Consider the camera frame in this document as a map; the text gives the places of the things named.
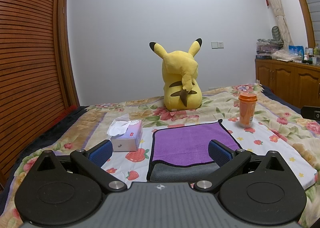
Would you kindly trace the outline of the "tissue box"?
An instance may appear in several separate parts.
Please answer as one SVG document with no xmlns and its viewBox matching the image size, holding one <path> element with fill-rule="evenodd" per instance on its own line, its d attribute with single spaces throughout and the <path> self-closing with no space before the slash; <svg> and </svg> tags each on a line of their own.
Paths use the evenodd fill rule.
<svg viewBox="0 0 320 228">
<path fill-rule="evenodd" d="M 137 151 L 142 134 L 142 121 L 130 120 L 128 114 L 114 119 L 107 131 L 114 152 Z"/>
</svg>

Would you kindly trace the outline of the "white wall switch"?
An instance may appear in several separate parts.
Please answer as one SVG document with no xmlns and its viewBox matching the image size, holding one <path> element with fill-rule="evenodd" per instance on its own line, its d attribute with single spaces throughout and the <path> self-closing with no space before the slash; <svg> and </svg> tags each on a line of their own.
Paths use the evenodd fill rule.
<svg viewBox="0 0 320 228">
<path fill-rule="evenodd" d="M 212 49 L 223 49 L 224 43 L 223 42 L 211 42 Z"/>
</svg>

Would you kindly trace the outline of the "wooden slatted wardrobe door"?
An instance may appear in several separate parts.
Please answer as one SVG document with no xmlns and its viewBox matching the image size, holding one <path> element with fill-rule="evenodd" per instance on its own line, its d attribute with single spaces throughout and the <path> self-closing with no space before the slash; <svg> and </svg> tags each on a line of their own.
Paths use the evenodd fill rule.
<svg viewBox="0 0 320 228">
<path fill-rule="evenodd" d="M 78 105 L 66 0 L 1 0 L 1 187 L 19 154 Z"/>
</svg>

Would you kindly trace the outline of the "white strawberry print sheet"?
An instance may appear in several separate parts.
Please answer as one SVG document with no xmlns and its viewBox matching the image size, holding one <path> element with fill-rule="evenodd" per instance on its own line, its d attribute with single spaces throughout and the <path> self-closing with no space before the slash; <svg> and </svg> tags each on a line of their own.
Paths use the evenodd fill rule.
<svg viewBox="0 0 320 228">
<path fill-rule="evenodd" d="M 155 131 L 191 124 L 163 125 L 160 127 L 144 127 L 139 149 L 135 152 L 114 152 L 110 159 L 101 167 L 123 181 L 127 186 L 132 182 L 146 182 L 152 147 L 152 135 Z M 304 189 L 317 182 L 317 171 L 292 146 L 286 138 L 275 131 L 269 130 L 262 123 L 254 120 L 252 126 L 242 128 L 236 120 L 222 120 L 222 125 L 240 144 L 240 149 L 264 156 L 270 150 L 278 151 L 285 159 Z"/>
</svg>

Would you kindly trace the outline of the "orange plastic cup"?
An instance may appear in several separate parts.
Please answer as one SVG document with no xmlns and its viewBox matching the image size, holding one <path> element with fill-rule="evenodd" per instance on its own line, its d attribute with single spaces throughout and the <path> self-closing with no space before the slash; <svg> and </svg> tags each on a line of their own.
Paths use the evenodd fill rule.
<svg viewBox="0 0 320 228">
<path fill-rule="evenodd" d="M 245 92 L 239 94 L 239 122 L 242 127 L 251 126 L 257 101 L 256 94 Z"/>
</svg>

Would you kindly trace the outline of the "wooden sideboard cabinet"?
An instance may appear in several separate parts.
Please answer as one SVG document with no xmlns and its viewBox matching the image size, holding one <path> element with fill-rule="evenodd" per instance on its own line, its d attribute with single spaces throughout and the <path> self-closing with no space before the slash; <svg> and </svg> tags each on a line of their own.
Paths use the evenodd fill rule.
<svg viewBox="0 0 320 228">
<path fill-rule="evenodd" d="M 260 84 L 295 107 L 319 106 L 319 66 L 256 59 L 255 75 Z"/>
</svg>

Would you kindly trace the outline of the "blue picture box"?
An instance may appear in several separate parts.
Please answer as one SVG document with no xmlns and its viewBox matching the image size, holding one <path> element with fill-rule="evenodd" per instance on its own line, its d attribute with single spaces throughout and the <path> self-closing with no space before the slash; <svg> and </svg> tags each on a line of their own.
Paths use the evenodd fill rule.
<svg viewBox="0 0 320 228">
<path fill-rule="evenodd" d="M 289 54 L 290 56 L 304 57 L 304 47 L 300 45 L 299 46 L 289 45 Z"/>
</svg>

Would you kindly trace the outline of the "yellow Pikachu plush toy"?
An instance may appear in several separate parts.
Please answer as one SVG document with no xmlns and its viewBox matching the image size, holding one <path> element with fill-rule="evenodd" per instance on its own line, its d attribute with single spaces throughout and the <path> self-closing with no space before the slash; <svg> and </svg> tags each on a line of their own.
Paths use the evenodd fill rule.
<svg viewBox="0 0 320 228">
<path fill-rule="evenodd" d="M 202 39 L 198 38 L 187 52 L 168 53 L 160 44 L 149 43 L 151 50 L 162 59 L 164 105 L 169 111 L 195 110 L 202 104 L 202 92 L 196 81 L 199 65 L 195 60 L 201 45 Z"/>
</svg>

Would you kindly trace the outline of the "purple and grey towel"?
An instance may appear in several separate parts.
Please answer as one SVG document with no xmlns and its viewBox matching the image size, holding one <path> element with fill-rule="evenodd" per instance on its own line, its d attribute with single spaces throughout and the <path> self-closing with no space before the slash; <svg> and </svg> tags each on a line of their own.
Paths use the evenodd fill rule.
<svg viewBox="0 0 320 228">
<path fill-rule="evenodd" d="M 222 125 L 215 123 L 157 130 L 152 135 L 150 182 L 196 182 L 219 168 L 209 156 L 209 142 L 217 140 L 231 150 L 240 144 Z"/>
</svg>

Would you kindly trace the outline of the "stack of folded fabrics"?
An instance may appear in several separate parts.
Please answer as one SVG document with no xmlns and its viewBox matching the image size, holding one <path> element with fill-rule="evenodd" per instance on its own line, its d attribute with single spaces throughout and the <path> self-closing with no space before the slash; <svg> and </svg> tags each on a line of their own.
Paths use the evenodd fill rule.
<svg viewBox="0 0 320 228">
<path fill-rule="evenodd" d="M 278 50 L 281 50 L 284 46 L 282 40 L 274 39 L 258 39 L 257 40 L 257 55 L 259 54 L 272 54 Z"/>
</svg>

